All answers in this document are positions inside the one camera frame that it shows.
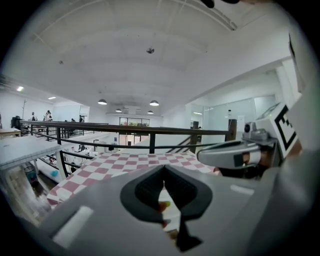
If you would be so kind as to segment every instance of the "window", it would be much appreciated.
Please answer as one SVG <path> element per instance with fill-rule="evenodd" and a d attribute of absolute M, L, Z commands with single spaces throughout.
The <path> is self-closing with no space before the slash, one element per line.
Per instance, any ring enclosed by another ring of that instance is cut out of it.
<path fill-rule="evenodd" d="M 150 126 L 150 119 L 119 117 L 120 126 Z"/>

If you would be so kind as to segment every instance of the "red and white checkered surface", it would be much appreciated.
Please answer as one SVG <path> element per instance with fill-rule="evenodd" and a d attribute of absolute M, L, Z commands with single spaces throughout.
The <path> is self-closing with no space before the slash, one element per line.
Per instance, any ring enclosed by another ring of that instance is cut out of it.
<path fill-rule="evenodd" d="M 172 165 L 201 173 L 218 174 L 215 167 L 200 163 L 192 152 L 165 154 L 100 153 L 68 176 L 47 195 L 52 208 L 97 181 L 157 165 Z"/>

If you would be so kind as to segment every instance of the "desk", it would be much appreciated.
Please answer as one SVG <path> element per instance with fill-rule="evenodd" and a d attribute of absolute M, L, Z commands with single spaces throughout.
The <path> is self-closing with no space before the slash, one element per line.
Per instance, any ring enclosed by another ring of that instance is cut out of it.
<path fill-rule="evenodd" d="M 0 137 L 19 135 L 21 137 L 21 131 L 16 128 L 0 129 Z"/>
<path fill-rule="evenodd" d="M 36 159 L 61 150 L 61 145 L 34 136 L 19 138 L 4 138 L 0 140 L 0 177 L 7 193 L 11 193 L 16 199 L 17 206 L 29 219 L 33 217 L 24 207 L 9 176 L 9 171 L 16 166 L 34 161 L 35 170 L 38 172 Z"/>
<path fill-rule="evenodd" d="M 0 171 L 61 150 L 61 145 L 34 136 L 0 140 Z"/>

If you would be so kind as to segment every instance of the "table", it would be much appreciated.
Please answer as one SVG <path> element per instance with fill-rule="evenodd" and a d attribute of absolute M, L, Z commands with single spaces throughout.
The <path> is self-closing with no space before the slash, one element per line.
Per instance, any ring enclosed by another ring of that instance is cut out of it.
<path fill-rule="evenodd" d="M 16 128 L 0 129 L 0 137 L 10 135 L 19 135 L 19 137 L 21 137 L 21 131 Z"/>
<path fill-rule="evenodd" d="M 61 145 L 35 136 L 4 138 L 0 140 L 0 170 L 13 168 L 59 150 Z"/>
<path fill-rule="evenodd" d="M 197 156 L 192 152 L 165 154 L 100 153 L 94 159 L 86 161 L 83 166 L 55 186 L 47 195 L 47 199 L 51 208 L 54 209 L 58 204 L 97 181 L 157 165 L 180 166 L 202 173 L 218 174 L 215 167 L 200 163 Z"/>
<path fill-rule="evenodd" d="M 34 161 L 34 167 L 38 173 L 36 159 L 61 150 L 61 145 L 45 141 L 34 136 L 24 136 L 19 138 L 4 138 L 0 140 L 0 177 L 3 185 L 12 193 L 16 199 L 17 206 L 25 213 L 30 220 L 33 216 L 25 208 L 10 180 L 9 172 L 16 166 Z"/>

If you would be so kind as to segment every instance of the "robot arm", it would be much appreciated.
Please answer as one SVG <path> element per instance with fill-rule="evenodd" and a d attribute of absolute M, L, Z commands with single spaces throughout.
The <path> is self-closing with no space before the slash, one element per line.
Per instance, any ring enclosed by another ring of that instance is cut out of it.
<path fill-rule="evenodd" d="M 209 166 L 240 170 L 256 166 L 265 152 L 271 152 L 269 166 L 279 166 L 298 139 L 287 112 L 284 103 L 270 107 L 255 122 L 245 125 L 242 140 L 206 147 L 197 153 L 198 160 Z"/>

